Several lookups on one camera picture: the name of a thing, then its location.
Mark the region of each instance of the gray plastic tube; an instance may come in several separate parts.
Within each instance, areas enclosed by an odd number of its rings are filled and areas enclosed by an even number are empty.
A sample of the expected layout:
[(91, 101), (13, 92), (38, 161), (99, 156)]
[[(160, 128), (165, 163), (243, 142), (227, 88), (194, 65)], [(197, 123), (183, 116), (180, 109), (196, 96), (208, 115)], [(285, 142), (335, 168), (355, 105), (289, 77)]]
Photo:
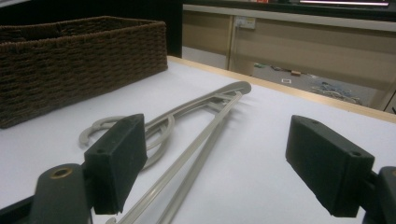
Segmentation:
[(206, 140), (213, 130), (221, 123), (224, 117), (230, 112), (233, 105), (242, 97), (238, 91), (235, 97), (215, 116), (197, 138), (187, 147), (187, 149), (178, 157), (178, 159), (166, 170), (166, 172), (157, 180), (157, 182), (146, 192), (145, 195), (137, 202), (134, 207), (120, 220), (119, 223), (134, 223), (149, 204), (157, 197), (163, 188), (169, 183), (178, 170), (186, 163), (195, 150)]
[(184, 199), (189, 193), (196, 177), (198, 176), (202, 167), (204, 166), (207, 157), (212, 151), (213, 146), (216, 144), (216, 140), (219, 138), (219, 135), (221, 134), (224, 123), (225, 120), (222, 120), (221, 123), (216, 127), (215, 131), (213, 131), (213, 133), (207, 139), (204, 148), (201, 150), (200, 154), (198, 155), (194, 164), (190, 168), (189, 172), (186, 174), (186, 177), (184, 178), (180, 187), (177, 189), (177, 192), (173, 196), (171, 202), (166, 206), (157, 224), (170, 223), (174, 218), (175, 214), (177, 213), (177, 210), (183, 204)]

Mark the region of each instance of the brown woven basket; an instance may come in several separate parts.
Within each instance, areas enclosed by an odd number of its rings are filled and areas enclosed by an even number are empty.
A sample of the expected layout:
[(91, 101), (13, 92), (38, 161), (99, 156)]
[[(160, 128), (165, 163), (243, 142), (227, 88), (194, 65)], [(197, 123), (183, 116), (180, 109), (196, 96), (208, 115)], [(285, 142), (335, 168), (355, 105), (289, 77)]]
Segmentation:
[(165, 70), (165, 42), (162, 21), (0, 26), (0, 128)]

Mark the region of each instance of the screw hole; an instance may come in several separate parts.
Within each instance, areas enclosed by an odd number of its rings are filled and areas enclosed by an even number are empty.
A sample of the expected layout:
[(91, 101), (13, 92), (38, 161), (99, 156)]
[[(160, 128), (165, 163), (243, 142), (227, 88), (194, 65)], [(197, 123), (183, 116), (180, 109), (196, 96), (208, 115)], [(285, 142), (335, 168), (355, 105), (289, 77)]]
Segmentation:
[(61, 169), (58, 169), (55, 172), (53, 172), (52, 175), (50, 176), (50, 178), (51, 179), (64, 178), (64, 177), (70, 175), (72, 172), (73, 172), (73, 170), (68, 167), (61, 168)]
[(351, 152), (350, 153), (352, 156), (361, 156), (361, 154), (359, 152)]

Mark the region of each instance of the power outlet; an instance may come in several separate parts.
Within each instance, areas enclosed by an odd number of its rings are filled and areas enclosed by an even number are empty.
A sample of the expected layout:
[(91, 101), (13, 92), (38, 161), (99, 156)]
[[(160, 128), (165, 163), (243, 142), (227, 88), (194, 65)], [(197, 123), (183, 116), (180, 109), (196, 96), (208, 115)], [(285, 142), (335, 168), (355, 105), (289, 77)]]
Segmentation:
[(234, 24), (241, 28), (254, 30), (256, 28), (256, 18), (236, 16)]

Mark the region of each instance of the white table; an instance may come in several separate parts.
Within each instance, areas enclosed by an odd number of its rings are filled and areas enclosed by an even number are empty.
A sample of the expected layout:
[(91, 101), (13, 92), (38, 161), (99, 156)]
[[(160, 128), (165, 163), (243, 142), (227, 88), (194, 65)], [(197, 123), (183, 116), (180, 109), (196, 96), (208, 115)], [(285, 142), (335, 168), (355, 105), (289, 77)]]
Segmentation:
[[(87, 148), (78, 144), (78, 135), (94, 121), (136, 113), (150, 121), (235, 78), (254, 83), (252, 92), (233, 108), (174, 223), (361, 223), (363, 210), (358, 218), (331, 217), (286, 162), (290, 117), (316, 119), (339, 132), (375, 156), (378, 172), (396, 165), (395, 116), (171, 57), (165, 72), (1, 130), (0, 208), (33, 195), (38, 176), (49, 168), (83, 163)], [(124, 214), (212, 118), (200, 111), (177, 120), (167, 152), (139, 175)], [(155, 223), (186, 171), (175, 176), (139, 223)], [(93, 216), (93, 222), (104, 224), (110, 217)]]

